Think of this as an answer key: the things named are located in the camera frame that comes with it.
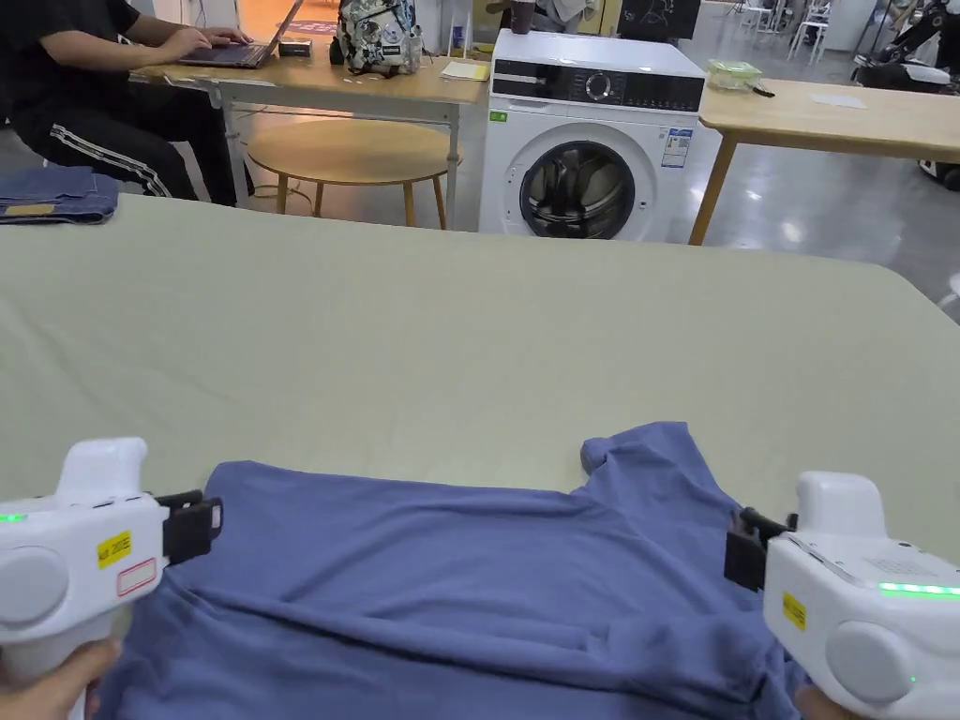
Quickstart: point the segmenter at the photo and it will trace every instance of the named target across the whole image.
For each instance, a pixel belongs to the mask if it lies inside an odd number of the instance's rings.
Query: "yellow label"
[[[783,594],[783,616],[797,626],[797,629],[806,632],[806,608],[789,592]]]
[[[115,538],[110,538],[97,545],[97,562],[100,569],[110,567],[112,564],[123,560],[131,554],[133,550],[130,531],[120,533]]]
[[[12,205],[7,208],[4,214],[9,218],[33,217],[35,215],[53,215],[56,209],[57,206],[51,204]]]

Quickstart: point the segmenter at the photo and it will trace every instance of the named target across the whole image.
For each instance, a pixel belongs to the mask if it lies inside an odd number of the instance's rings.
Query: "black pants with white stripes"
[[[31,147],[58,165],[88,165],[96,172],[140,184],[148,195],[197,200],[186,165],[171,142],[188,142],[210,200],[236,206],[224,118],[205,92],[170,85],[130,86],[123,108],[63,108],[49,137]],[[247,173],[247,188],[252,194]]]

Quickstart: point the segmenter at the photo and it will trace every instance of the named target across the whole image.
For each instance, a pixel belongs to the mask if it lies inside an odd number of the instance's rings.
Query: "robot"
[[[835,703],[878,720],[947,720],[960,700],[960,568],[887,536],[870,480],[805,472],[786,525],[747,508],[724,575],[763,589],[763,619]]]
[[[0,646],[14,684],[109,636],[117,611],[155,589],[165,567],[210,551],[223,503],[200,491],[140,490],[139,438],[75,444],[57,492],[0,504]],[[69,720],[84,720],[85,697]]]
[[[943,72],[910,59],[937,33],[941,46],[936,64]],[[932,0],[915,25],[872,56],[858,56],[856,63],[853,78],[865,87],[956,94],[950,77],[960,75],[960,0]],[[920,167],[946,189],[960,191],[960,165],[921,160]]]
[[[139,438],[71,448],[53,495],[0,504],[0,646],[15,683],[108,636],[163,569],[208,553],[223,503],[140,490]],[[764,590],[773,635],[834,702],[877,720],[946,720],[960,700],[960,568],[887,536],[867,478],[805,472],[782,525],[747,508],[725,576]],[[70,720],[84,720],[85,698]]]

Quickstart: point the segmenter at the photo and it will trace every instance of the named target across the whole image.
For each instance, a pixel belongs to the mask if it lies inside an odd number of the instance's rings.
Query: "blue t-shirt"
[[[570,494],[218,466],[223,534],[140,601],[103,717],[796,720],[686,426],[582,459]]]

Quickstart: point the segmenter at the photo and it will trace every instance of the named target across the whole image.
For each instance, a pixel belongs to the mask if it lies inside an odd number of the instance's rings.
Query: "washing machine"
[[[480,231],[663,240],[704,79],[666,43],[501,30]]]

